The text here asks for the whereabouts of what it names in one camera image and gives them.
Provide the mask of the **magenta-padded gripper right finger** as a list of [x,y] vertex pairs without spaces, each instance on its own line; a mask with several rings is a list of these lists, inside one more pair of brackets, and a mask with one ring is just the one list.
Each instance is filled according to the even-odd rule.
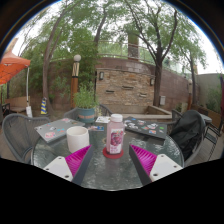
[[155,155],[133,144],[129,145],[129,155],[143,186],[182,169],[167,155]]

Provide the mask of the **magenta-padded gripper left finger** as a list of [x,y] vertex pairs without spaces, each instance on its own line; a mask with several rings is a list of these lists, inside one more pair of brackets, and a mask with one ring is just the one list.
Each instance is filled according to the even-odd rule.
[[44,167],[56,176],[81,185],[93,155],[93,146],[86,146],[67,157],[58,156],[51,163]]

